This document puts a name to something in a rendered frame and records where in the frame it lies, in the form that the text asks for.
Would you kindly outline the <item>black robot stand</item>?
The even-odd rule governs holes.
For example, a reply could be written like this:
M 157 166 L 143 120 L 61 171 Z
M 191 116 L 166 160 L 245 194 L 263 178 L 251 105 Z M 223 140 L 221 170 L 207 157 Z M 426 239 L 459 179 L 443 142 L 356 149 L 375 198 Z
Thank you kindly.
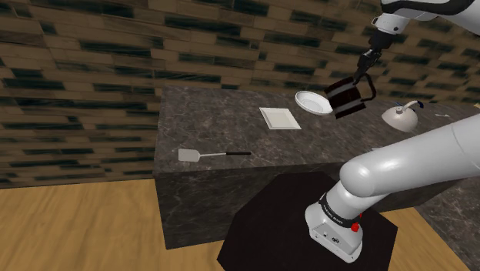
M 353 263 L 310 237 L 305 210 L 334 184 L 323 172 L 276 176 L 235 214 L 219 264 L 225 271 L 388 271 L 398 228 L 372 209 L 363 213 Z

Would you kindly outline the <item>white bowl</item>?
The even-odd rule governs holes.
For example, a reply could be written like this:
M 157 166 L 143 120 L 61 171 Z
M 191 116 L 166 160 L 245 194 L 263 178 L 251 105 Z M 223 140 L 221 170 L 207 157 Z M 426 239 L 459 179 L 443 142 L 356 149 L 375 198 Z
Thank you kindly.
M 299 91 L 295 94 L 295 102 L 299 107 L 314 115 L 328 115 L 333 112 L 329 101 L 314 92 Z

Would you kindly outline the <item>dark mug with white bands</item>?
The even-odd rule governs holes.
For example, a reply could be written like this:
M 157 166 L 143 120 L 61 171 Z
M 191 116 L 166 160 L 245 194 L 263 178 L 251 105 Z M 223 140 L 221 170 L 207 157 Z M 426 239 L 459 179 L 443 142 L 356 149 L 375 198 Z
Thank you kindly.
M 342 79 L 326 89 L 327 100 L 329 101 L 332 111 L 337 119 L 351 115 L 366 108 L 365 103 L 373 100 L 376 95 L 376 89 L 373 85 L 372 78 L 369 74 L 361 75 L 360 78 L 366 78 L 372 95 L 368 98 L 362 98 L 360 91 L 352 77 Z

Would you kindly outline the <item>white square plate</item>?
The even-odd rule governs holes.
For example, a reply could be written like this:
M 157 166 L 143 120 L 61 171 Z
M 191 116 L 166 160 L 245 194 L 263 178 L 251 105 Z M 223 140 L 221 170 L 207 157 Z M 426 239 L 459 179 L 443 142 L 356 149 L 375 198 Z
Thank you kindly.
M 301 126 L 291 114 L 289 109 L 281 108 L 260 108 L 259 109 L 267 126 L 270 129 L 296 130 Z

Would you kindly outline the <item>white kettle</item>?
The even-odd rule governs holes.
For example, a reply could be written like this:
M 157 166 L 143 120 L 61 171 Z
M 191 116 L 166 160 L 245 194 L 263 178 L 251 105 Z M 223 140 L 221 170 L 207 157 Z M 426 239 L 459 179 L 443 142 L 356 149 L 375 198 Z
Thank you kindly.
M 387 109 L 382 114 L 382 119 L 394 129 L 411 132 L 418 124 L 418 116 L 412 109 L 415 104 L 418 104 L 420 109 L 424 108 L 424 104 L 418 100 L 410 101 L 405 105 L 397 104 Z

